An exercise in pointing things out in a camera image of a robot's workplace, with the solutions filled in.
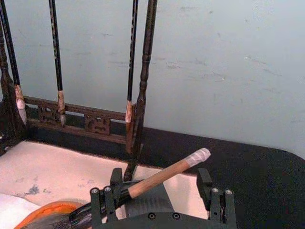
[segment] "dark brush bristles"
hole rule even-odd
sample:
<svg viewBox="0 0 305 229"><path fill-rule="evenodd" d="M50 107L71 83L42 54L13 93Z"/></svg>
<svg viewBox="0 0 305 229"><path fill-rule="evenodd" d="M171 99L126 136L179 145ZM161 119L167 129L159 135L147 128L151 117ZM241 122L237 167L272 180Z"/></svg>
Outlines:
<svg viewBox="0 0 305 229"><path fill-rule="evenodd" d="M22 229L72 229L69 214L55 213L23 227Z"/></svg>

